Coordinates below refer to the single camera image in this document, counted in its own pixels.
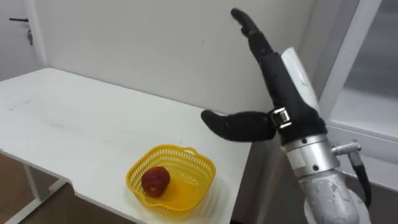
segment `white cabinet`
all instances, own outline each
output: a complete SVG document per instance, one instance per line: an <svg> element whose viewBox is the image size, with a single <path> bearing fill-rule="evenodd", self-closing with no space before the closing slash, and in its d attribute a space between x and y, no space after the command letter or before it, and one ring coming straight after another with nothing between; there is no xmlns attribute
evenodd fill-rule
<svg viewBox="0 0 398 224"><path fill-rule="evenodd" d="M320 97L333 143L357 139L371 182L398 191L398 2L360 0ZM325 63L318 68L324 72ZM342 169L353 174L346 158Z"/></svg>

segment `silver metal cylinder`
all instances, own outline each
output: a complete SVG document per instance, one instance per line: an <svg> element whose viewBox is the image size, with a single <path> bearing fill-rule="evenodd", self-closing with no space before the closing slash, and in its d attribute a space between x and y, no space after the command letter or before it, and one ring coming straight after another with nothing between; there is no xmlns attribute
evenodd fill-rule
<svg viewBox="0 0 398 224"><path fill-rule="evenodd" d="M309 136L283 146L296 177L340 166L325 135Z"/></svg>
<svg viewBox="0 0 398 224"><path fill-rule="evenodd" d="M315 221L319 224L358 224L359 215L343 174L328 170L300 179Z"/></svg>
<svg viewBox="0 0 398 224"><path fill-rule="evenodd" d="M358 151L361 150L361 145L357 142L357 141L353 141L351 143L342 145L342 146L335 146L331 151L337 155L345 155L345 154L349 154L350 152L353 151Z"/></svg>

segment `yellow plastic basket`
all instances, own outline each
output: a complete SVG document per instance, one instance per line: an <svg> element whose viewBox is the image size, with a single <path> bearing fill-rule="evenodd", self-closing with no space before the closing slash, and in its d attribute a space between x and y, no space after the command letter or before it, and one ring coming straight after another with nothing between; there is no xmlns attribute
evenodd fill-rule
<svg viewBox="0 0 398 224"><path fill-rule="evenodd" d="M159 198L147 196L141 177L150 168L163 166L170 183ZM138 200L174 220L188 218L206 195L216 174L214 163L191 147L159 145L151 149L129 170L126 183Z"/></svg>

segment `white panel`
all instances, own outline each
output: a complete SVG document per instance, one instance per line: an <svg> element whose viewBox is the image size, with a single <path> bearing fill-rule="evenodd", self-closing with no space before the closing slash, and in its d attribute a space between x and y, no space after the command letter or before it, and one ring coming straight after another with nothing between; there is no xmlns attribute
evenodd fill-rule
<svg viewBox="0 0 398 224"><path fill-rule="evenodd" d="M374 184L398 192L398 178L395 175L398 173L398 151L395 154L390 153L390 158L385 157L386 152L398 148L398 143L333 126L328 126L328 130L328 137L332 144L341 144L351 141L353 138L357 139L362 146L361 157L369 180ZM341 162L341 170L349 175L355 175L348 157L339 156L338 158Z"/></svg>
<svg viewBox="0 0 398 224"><path fill-rule="evenodd" d="M383 0L345 87L398 98L398 1Z"/></svg>
<svg viewBox="0 0 398 224"><path fill-rule="evenodd" d="M358 4L319 101L322 117L326 121L330 118L338 94L344 86L380 3L381 0L360 0Z"/></svg>
<svg viewBox="0 0 398 224"><path fill-rule="evenodd" d="M331 69L359 2L360 0L317 1L317 6L321 5L321 9L315 9L317 12L314 13L312 18L313 24L310 25L307 36L304 38L305 43L300 49L300 59L305 66L308 67L309 64L308 76L310 79L313 77L311 80L318 98L329 79ZM312 47L315 43L323 44L323 48L319 50L319 47Z"/></svg>
<svg viewBox="0 0 398 224"><path fill-rule="evenodd" d="M397 112L398 98L343 88L330 124L398 142Z"/></svg>
<svg viewBox="0 0 398 224"><path fill-rule="evenodd" d="M298 48L314 0L35 0L48 65L231 113L271 108L229 11L249 13L278 51Z"/></svg>

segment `apple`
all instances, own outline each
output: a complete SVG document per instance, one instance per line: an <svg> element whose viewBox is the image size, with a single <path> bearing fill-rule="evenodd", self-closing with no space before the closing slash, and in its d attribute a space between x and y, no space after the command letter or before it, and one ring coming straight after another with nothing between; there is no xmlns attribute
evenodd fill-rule
<svg viewBox="0 0 398 224"><path fill-rule="evenodd" d="M147 170L141 177L141 185L144 192L150 197L160 197L166 191L170 183L170 174L162 166Z"/></svg>

